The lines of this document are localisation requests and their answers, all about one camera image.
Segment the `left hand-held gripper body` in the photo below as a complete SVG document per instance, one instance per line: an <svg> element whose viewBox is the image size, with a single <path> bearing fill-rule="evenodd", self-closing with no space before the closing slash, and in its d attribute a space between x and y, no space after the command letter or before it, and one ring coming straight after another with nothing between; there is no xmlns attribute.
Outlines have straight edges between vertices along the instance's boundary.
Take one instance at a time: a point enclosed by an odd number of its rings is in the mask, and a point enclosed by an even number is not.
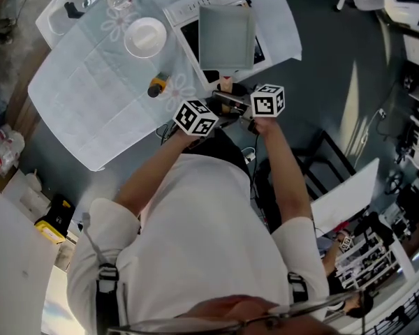
<svg viewBox="0 0 419 335"><path fill-rule="evenodd" d="M221 107L221 103L216 100L218 114L215 114L198 99L184 100L172 120L187 135L207 137L215 128L224 128L240 118L237 112L223 113Z"/></svg>

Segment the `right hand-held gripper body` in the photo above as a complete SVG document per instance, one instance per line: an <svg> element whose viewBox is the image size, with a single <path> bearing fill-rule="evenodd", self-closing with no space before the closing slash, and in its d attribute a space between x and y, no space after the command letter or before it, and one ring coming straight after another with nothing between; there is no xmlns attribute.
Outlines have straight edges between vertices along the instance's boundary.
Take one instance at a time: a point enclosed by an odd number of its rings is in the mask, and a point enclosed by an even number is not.
<svg viewBox="0 0 419 335"><path fill-rule="evenodd" d="M261 85L250 93L249 104L242 115L242 121L252 133L256 133L254 126L256 117L277 118L285 106L284 87L274 84Z"/></svg>

